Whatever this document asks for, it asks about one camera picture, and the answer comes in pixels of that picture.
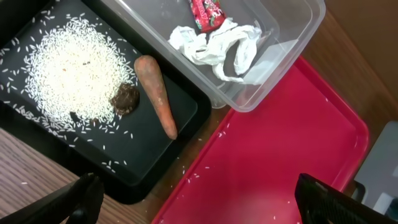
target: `black object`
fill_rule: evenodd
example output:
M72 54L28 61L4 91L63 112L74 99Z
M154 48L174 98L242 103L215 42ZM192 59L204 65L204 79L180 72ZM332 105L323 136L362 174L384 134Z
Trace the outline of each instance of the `black object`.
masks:
M397 223L308 174L300 174L295 198L303 224Z
M16 70L23 66L23 57L26 54L26 52L22 54L24 47L31 41L30 36L37 41L40 40L39 28L44 32L44 29L49 30L57 25L62 26L67 22L66 14L71 14L73 17L82 13L85 13L84 18L90 22L103 24L96 28L97 31L107 32L113 40L118 38L127 40L127 42L116 42L121 50L128 50L128 53L126 50L125 57L128 61L132 61L131 64L134 64L135 58L142 54L149 54L158 61L164 74L170 107L179 130L176 141L171 141L164 133L155 110L140 84L138 84L138 89L141 92L139 106L133 113L123 116L122 120L118 122L120 125L118 132L115 132L114 135L105 134L103 130L98 130L100 124L97 123L96 127L90 127L92 131L87 134L81 134L81 129L76 133L66 133L67 141L49 134L43 126L25 119L11 108L16 103L19 106L24 105L27 111L37 113L35 103L26 93L20 94L21 89L19 91L11 90L10 94L6 93L6 90L0 91L1 101L11 101L10 105L0 103L0 127L76 175L88 172L99 175L104 182L105 192L119 202L141 201L208 119L211 111L208 97L100 0L87 0L84 3L78 0L47 1L44 8L30 0L23 2L21 0L0 0L0 3L0 21L7 18L3 15L14 15L13 20L18 21L22 18L17 23L21 25L25 24L26 19L29 18L24 27L13 29L19 30L18 34L13 33L12 30L9 31L10 37L14 35L18 37L22 49L17 53L17 46L12 46L8 42L6 47L11 50L6 52L4 63L0 65L2 69L7 66L10 70ZM25 7L35 10L22 10ZM49 9L55 19L46 21L47 25L44 27L39 22L40 19L45 20L40 11ZM31 18L34 16L35 24L32 24ZM4 26L0 27L0 30L8 28L8 26ZM8 82L7 76L8 72L0 76L0 83L3 86ZM18 75L13 78L16 84L24 85L24 78L19 78ZM134 139L130 138L130 133L133 133ZM70 148L69 144L74 144L76 147ZM101 164L102 162L108 163L108 161L112 161L112 168L116 173ZM115 165L114 161L118 161L120 165Z
M50 195L0 219L0 224L95 224L104 199L104 187L93 174L85 174Z

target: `white tissue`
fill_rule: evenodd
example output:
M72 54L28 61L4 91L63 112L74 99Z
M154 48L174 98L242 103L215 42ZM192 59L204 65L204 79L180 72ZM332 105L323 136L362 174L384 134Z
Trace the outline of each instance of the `white tissue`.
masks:
M191 27L176 27L170 35L169 43L196 65L211 65L214 74L226 82L242 83L242 78L227 77L224 74L226 53L237 41L234 69L236 74L244 74L257 54L257 41L261 29L254 26L238 26L227 18L221 27L210 34L206 43L206 34L196 35Z

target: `white rice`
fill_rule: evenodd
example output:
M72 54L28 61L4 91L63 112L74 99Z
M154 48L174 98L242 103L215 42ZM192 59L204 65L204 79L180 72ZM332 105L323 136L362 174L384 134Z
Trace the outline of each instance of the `white rice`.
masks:
M24 59L30 77L25 90L51 123L68 129L73 124L71 111L82 123L94 118L113 121L109 100L121 83L134 81L129 80L133 69L110 37L86 19L72 19L64 28L50 30L33 47L33 54Z

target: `carrot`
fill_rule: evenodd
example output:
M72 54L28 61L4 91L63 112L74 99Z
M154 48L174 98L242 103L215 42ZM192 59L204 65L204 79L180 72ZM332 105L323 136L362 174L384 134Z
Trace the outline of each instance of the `carrot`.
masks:
M143 55L134 62L134 69L141 85L144 87L156 114L162 123L163 129L170 139L177 138L177 128L170 110L166 88L156 60Z

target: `candy wrapper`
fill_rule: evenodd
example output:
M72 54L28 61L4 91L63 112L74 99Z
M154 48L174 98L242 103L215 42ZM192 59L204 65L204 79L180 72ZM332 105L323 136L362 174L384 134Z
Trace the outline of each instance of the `candy wrapper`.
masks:
M189 0L195 22L201 32L218 29L225 20L220 0Z

